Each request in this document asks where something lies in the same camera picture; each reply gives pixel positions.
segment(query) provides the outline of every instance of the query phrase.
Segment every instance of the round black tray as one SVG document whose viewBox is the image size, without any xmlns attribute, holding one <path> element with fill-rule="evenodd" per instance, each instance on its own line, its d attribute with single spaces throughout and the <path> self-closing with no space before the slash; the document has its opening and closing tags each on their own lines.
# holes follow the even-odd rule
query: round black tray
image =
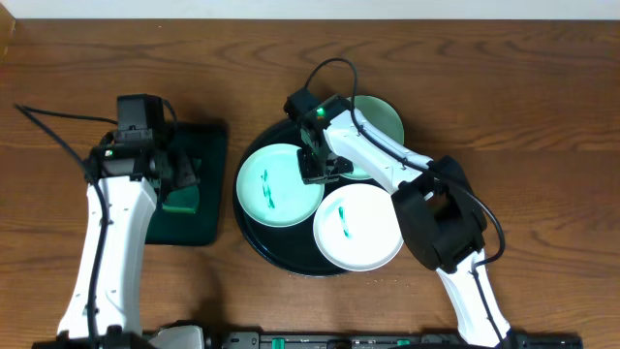
<svg viewBox="0 0 620 349">
<path fill-rule="evenodd" d="M 263 132 L 250 144 L 243 155 L 239 168 L 234 175 L 232 189 L 234 216 L 241 229 L 241 233 L 263 258 L 283 270 L 304 276 L 333 276 L 347 272 L 328 261 L 319 250 L 319 247 L 317 247 L 312 228 L 314 214 L 292 227 L 272 228 L 252 219 L 241 207 L 236 196 L 236 179 L 239 175 L 239 169 L 255 151 L 275 143 L 302 146 L 299 130 L 289 120 L 280 122 Z M 353 183 L 378 185 L 372 179 L 350 180 L 342 177 L 336 182 L 325 185 L 324 197 L 342 186 Z"/>
</svg>

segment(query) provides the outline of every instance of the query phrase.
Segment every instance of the wood grain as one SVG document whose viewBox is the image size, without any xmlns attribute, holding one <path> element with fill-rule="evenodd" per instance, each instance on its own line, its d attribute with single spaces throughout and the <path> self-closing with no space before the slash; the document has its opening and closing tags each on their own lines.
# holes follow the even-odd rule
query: wood grain
<svg viewBox="0 0 620 349">
<path fill-rule="evenodd" d="M 0 4 L 0 63 L 4 60 L 9 47 L 9 40 L 13 36 L 16 21 L 9 11 Z"/>
<path fill-rule="evenodd" d="M 361 94 L 396 106 L 408 147 L 455 157 L 495 210 L 508 249 L 489 272 L 511 324 L 620 346 L 620 23 L 229 20 L 18 24 L 0 66 L 0 346 L 54 336 L 86 225 L 78 169 L 12 102 L 114 117 L 117 95 L 141 92 L 230 129 L 220 236 L 147 246 L 146 329 L 189 317 L 216 329 L 454 329 L 439 278 L 406 250 L 379 270 L 304 278 L 265 262 L 237 228 L 243 151 L 331 56 L 356 62 Z M 326 68 L 312 88 L 347 94 L 350 72 Z M 46 122 L 82 154 L 108 129 Z"/>
</svg>

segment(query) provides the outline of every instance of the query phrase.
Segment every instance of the light green plate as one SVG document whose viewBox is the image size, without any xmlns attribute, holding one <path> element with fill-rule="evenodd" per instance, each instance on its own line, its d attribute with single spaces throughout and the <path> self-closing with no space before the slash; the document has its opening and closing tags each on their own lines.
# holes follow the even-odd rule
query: light green plate
<svg viewBox="0 0 620 349">
<path fill-rule="evenodd" d="M 243 210 L 269 227 L 290 227 L 304 221 L 321 204 L 325 186 L 301 180 L 296 145 L 260 148 L 243 163 L 236 194 Z"/>
<path fill-rule="evenodd" d="M 356 108 L 379 131 L 385 133 L 401 145 L 405 143 L 403 122 L 400 120 L 398 112 L 388 102 L 372 96 L 356 96 Z M 356 164 L 353 164 L 353 172 L 351 174 L 341 175 L 355 180 L 370 179 L 370 175 Z"/>
</svg>

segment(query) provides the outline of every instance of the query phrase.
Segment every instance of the black cable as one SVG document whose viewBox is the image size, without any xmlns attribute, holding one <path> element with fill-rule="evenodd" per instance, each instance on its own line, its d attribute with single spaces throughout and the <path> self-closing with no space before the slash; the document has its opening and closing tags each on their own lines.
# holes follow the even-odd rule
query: black cable
<svg viewBox="0 0 620 349">
<path fill-rule="evenodd" d="M 437 173 L 437 172 L 435 172 L 433 170 L 430 170 L 428 168 L 425 168 L 425 167 L 422 167 L 420 165 L 414 164 L 411 161 L 409 161 L 406 156 L 399 156 L 399 154 L 395 153 L 394 151 L 389 149 L 387 146 L 384 146 L 383 144 L 381 144 L 377 140 L 375 140 L 373 137 L 371 137 L 366 132 L 364 127 L 359 125 L 359 123 L 357 122 L 356 115 L 355 115 L 355 110 L 356 110 L 355 100 L 356 100 L 356 94 L 357 94 L 357 69 L 356 69 L 355 65 L 351 61 L 349 61 L 348 59 L 345 59 L 345 58 L 337 58 L 336 57 L 336 58 L 330 58 L 330 59 L 322 62 L 310 74 L 310 76 L 306 80 L 306 83 L 304 84 L 304 87 L 307 89 L 308 86 L 310 85 L 310 81 L 317 74 L 317 72 L 319 72 L 319 70 L 321 68 L 323 68 L 326 64 L 331 63 L 331 62 L 343 62 L 343 63 L 346 63 L 353 70 L 353 73 L 354 73 L 354 86 L 353 86 L 353 91 L 352 91 L 352 95 L 351 95 L 350 113 L 351 113 L 351 119 L 352 119 L 354 125 L 356 126 L 357 131 L 360 134 L 362 134 L 367 140 L 369 140 L 371 143 L 373 143 L 375 146 L 377 146 L 379 149 L 381 149 L 385 154 L 387 154 L 387 155 L 391 156 L 392 158 L 400 161 L 403 164 L 403 166 L 408 166 L 408 167 L 410 167 L 410 168 L 412 168 L 414 170 L 417 170 L 417 171 L 419 171 L 419 172 L 421 172 L 423 174 L 426 174 L 426 175 L 432 175 L 436 180 L 438 180 L 440 182 L 444 182 L 448 186 L 450 186 L 452 188 L 455 188 L 455 189 L 459 190 L 460 192 L 462 192 L 463 194 L 465 194 L 472 201 L 474 201 L 482 209 L 482 211 L 484 211 L 486 216 L 489 218 L 489 220 L 491 221 L 491 223 L 495 227 L 495 230 L 497 231 L 497 236 L 498 236 L 498 239 L 499 239 L 499 242 L 500 242 L 500 246 L 499 246 L 499 249 L 498 249 L 497 253 L 494 254 L 493 256 L 489 257 L 489 258 L 486 258 L 483 261 L 479 261 L 479 262 L 476 262 L 476 263 L 472 264 L 471 274 L 474 276 L 474 279 L 475 279 L 475 281 L 476 281 L 476 283 L 478 285 L 478 290 L 479 290 L 479 293 L 480 293 L 480 298 L 482 299 L 482 305 L 484 305 L 484 310 L 486 310 L 486 315 L 488 317 L 488 320 L 491 323 L 491 326 L 493 327 L 493 330 L 497 334 L 497 336 L 499 338 L 499 341 L 500 341 L 500 346 L 501 346 L 503 338 L 502 338 L 499 330 L 497 329 L 497 325 L 495 324 L 495 321 L 493 320 L 493 316 L 491 315 L 490 309 L 488 308 L 488 304 L 486 302 L 486 297 L 484 296 L 484 292 L 482 291 L 482 287 L 480 286 L 480 281 L 478 280 L 478 277 L 477 277 L 478 272 L 476 271 L 477 267 L 484 266 L 484 265 L 487 265 L 489 263 L 493 263 L 493 262 L 497 261 L 498 259 L 500 259 L 500 257 L 502 257 L 502 255 L 504 254 L 504 251 L 506 250 L 506 240 L 504 238 L 504 230 L 502 229 L 502 226 L 500 225 L 499 220 L 497 219 L 497 217 L 495 216 L 493 211 L 491 211 L 491 209 L 487 205 L 485 205 L 482 202 L 482 200 L 480 200 L 476 195 L 474 195 L 474 193 L 472 193 L 471 190 L 469 190 L 467 188 L 467 186 L 465 186 L 460 180 L 458 180 L 456 178 L 453 178 L 450 175 L 439 174 L 439 173 Z"/>
<path fill-rule="evenodd" d="M 114 132 L 108 131 L 99 141 L 99 145 L 108 145 L 114 141 Z"/>
<path fill-rule="evenodd" d="M 43 114 L 43 115 L 71 118 L 71 119 L 75 119 L 75 120 L 102 121 L 102 122 L 108 122 L 108 123 L 113 124 L 113 125 L 118 125 L 117 121 L 112 120 L 112 119 L 108 119 L 108 118 L 105 118 L 105 117 L 74 115 L 74 114 L 67 114 L 67 113 L 64 113 L 64 112 L 57 112 L 57 111 L 44 111 L 44 110 L 39 110 L 39 109 L 30 108 L 30 107 L 26 107 L 26 106 L 20 106 L 20 107 L 23 110 L 25 110 L 25 111 L 35 112 L 35 113 L 39 113 L 39 114 Z"/>
<path fill-rule="evenodd" d="M 474 276 L 474 281 L 476 281 L 476 287 L 478 288 L 478 293 L 480 294 L 480 298 L 482 299 L 482 305 L 484 306 L 484 311 L 486 311 L 486 316 L 488 316 L 488 320 L 491 323 L 491 327 L 493 328 L 495 335 L 497 335 L 497 337 L 500 340 L 500 347 L 502 347 L 502 341 L 504 339 L 502 338 L 502 334 L 500 333 L 500 330 L 497 328 L 497 325 L 495 324 L 495 321 L 493 320 L 493 316 L 491 315 L 491 309 L 489 309 L 488 303 L 486 302 L 486 297 L 484 296 L 484 291 L 482 290 L 480 276 L 478 275 L 478 272 L 476 271 L 476 267 L 472 267 L 471 273 Z"/>
<path fill-rule="evenodd" d="M 92 349 L 98 349 L 99 346 L 97 344 L 97 327 L 95 325 L 95 296 L 97 294 L 97 278 L 99 277 L 99 269 L 101 266 L 101 260 L 103 257 L 104 246 L 106 243 L 106 234 L 108 232 L 108 222 L 109 222 L 109 213 L 108 213 L 108 205 L 106 204 L 106 198 L 104 197 L 104 193 L 101 188 L 95 181 L 95 178 L 92 174 L 86 169 L 84 163 L 79 158 L 79 155 L 58 135 L 56 135 L 51 129 L 49 129 L 43 122 L 39 121 L 33 114 L 29 112 L 29 110 L 23 106 L 19 106 L 15 104 L 15 108 L 18 111 L 26 116 L 32 123 L 39 126 L 48 136 L 50 136 L 53 140 L 55 140 L 68 154 L 74 159 L 77 165 L 84 172 L 86 180 L 95 188 L 95 192 L 97 193 L 97 198 L 99 199 L 99 203 L 101 204 L 101 212 L 102 212 L 102 220 L 101 220 L 101 231 L 99 233 L 99 241 L 97 242 L 97 250 L 95 251 L 95 258 L 93 261 L 93 269 L 90 275 L 90 283 L 88 286 L 88 301 L 86 303 L 86 322 L 88 324 L 88 339 L 90 342 L 90 347 Z"/>
<path fill-rule="evenodd" d="M 164 106 L 166 106 L 166 108 L 172 115 L 172 120 L 174 121 L 174 128 L 178 128 L 178 119 L 176 118 L 176 112 L 174 112 L 174 108 L 172 107 L 172 104 L 168 100 L 163 100 L 163 101 L 164 101 Z"/>
</svg>

